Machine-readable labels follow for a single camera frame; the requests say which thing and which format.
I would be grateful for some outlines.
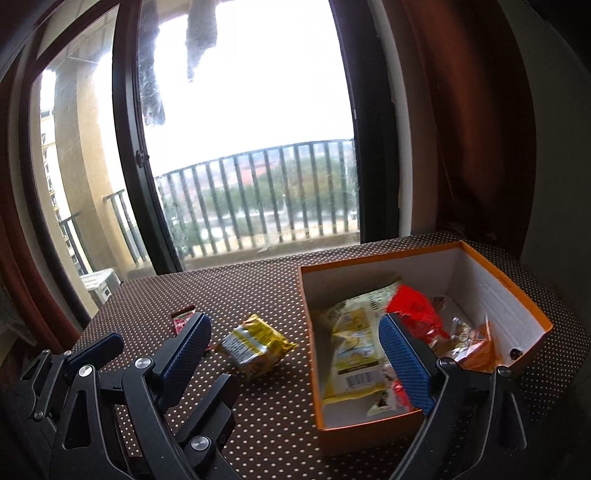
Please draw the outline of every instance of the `red curtain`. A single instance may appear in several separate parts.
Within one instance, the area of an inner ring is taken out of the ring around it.
[[[536,145],[530,87],[511,27],[496,0],[400,1],[437,125],[438,227],[453,226],[519,256]]]
[[[9,98],[14,66],[0,85],[0,276],[14,306],[42,348],[72,347],[80,334],[41,278],[21,228],[8,162]]]

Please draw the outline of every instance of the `sky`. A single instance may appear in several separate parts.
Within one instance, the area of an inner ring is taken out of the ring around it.
[[[187,80],[187,17],[160,26],[155,72],[166,123],[148,125],[152,172],[258,148],[352,138],[349,95],[327,0],[234,0],[217,6],[217,46]],[[93,74],[114,191],[123,188],[111,101],[111,56]],[[45,73],[43,108],[55,77]]]

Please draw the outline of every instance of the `orange box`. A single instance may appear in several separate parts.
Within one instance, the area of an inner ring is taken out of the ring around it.
[[[322,405],[330,374],[331,332],[314,319],[336,303],[402,282],[427,297],[449,295],[476,327],[488,317],[495,348],[505,365],[520,372],[529,363],[552,323],[538,306],[502,271],[465,242],[436,245],[371,257],[300,268],[300,284],[310,340],[311,385],[317,435],[324,455],[383,445],[416,433],[421,411],[373,419],[364,397]],[[509,352],[524,354],[512,361]]]

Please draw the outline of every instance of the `silver screw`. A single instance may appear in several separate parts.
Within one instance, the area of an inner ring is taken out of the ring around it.
[[[198,452],[204,451],[207,447],[209,447],[209,439],[207,437],[202,437],[201,435],[197,435],[191,439],[191,448],[193,450],[197,450]]]
[[[456,361],[453,358],[444,356],[443,358],[439,359],[439,365],[441,365],[443,368],[453,368],[456,366]]]
[[[509,370],[509,368],[506,367],[505,365],[499,365],[498,367],[496,367],[496,371],[498,371],[499,375],[502,377],[510,377],[511,376],[511,370]]]
[[[88,377],[88,375],[90,375],[91,373],[92,373],[92,366],[91,365],[85,365],[78,370],[78,375],[80,375],[81,377]]]
[[[150,360],[147,356],[143,356],[135,361],[135,367],[146,368],[150,363],[152,363],[152,360]]]

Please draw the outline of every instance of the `table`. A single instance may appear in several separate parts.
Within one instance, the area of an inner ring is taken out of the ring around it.
[[[402,458],[408,439],[339,457],[324,458],[320,454],[298,268],[456,240],[452,233],[430,233],[126,281],[91,321],[74,350],[107,333],[120,333],[125,339],[125,350],[105,367],[117,369],[140,356],[152,355],[164,340],[174,336],[170,314],[184,306],[195,304],[211,315],[214,342],[250,314],[259,313],[289,340],[297,342],[298,348],[268,375],[251,382],[242,380],[241,396],[234,408],[236,428],[224,449],[228,461],[245,479],[388,479]],[[516,260],[498,248],[470,244],[527,293],[554,323],[551,334],[520,379],[530,413],[543,416],[564,393],[587,357],[591,336]],[[232,371],[231,364],[219,353],[204,359],[180,404],[167,413],[172,430],[183,424],[221,373]],[[118,414],[129,454],[140,455],[125,407],[119,407]]]

